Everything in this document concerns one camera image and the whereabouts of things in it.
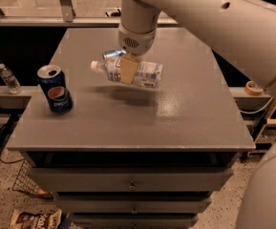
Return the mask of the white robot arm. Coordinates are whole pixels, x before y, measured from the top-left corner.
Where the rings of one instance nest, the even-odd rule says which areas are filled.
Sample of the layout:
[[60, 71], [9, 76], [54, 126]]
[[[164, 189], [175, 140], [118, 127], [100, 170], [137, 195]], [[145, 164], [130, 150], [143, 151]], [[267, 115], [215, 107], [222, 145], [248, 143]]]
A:
[[[119, 43], [151, 48], [164, 12], [276, 100], [276, 9], [260, 0], [122, 0]], [[236, 229], [276, 229], [276, 142], [248, 182]]]

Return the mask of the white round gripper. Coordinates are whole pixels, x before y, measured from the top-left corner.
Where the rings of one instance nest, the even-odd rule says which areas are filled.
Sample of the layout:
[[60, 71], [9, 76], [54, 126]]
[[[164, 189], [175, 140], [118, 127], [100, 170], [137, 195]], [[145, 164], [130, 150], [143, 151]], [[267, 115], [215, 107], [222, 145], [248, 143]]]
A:
[[[135, 33], [128, 31], [122, 24], [118, 26], [118, 43], [120, 47], [134, 57], [143, 57], [153, 46], [156, 31]], [[137, 60], [120, 58], [120, 81], [130, 85], [138, 69]]]

